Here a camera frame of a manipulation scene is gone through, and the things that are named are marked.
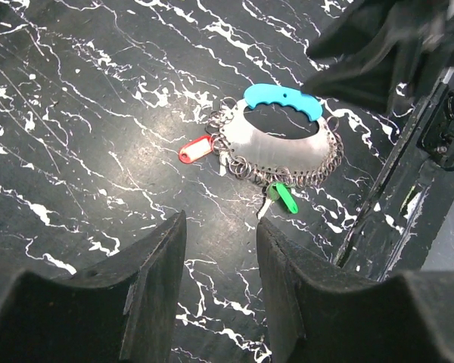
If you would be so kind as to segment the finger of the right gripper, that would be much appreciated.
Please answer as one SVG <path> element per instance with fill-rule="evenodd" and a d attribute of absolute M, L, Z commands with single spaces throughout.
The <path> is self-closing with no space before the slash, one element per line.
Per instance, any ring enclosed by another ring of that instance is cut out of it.
<path fill-rule="evenodd" d="M 306 56 L 336 61 L 308 78 L 302 93 L 389 112 L 399 84 L 418 100 L 454 67 L 454 1 L 354 1 Z"/>

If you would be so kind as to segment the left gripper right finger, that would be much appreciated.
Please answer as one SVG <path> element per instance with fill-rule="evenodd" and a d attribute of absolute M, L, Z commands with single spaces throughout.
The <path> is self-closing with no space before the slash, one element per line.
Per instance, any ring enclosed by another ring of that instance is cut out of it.
<path fill-rule="evenodd" d="M 257 260 L 275 362 L 454 362 L 454 271 L 378 283 L 289 240 L 268 219 Z"/>

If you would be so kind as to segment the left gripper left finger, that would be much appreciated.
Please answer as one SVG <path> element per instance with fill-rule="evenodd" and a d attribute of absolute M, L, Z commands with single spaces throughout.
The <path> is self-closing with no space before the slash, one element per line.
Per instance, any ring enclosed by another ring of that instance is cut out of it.
<path fill-rule="evenodd" d="M 176 213 L 69 278 L 0 264 L 0 362 L 166 362 L 186 248 Z"/>

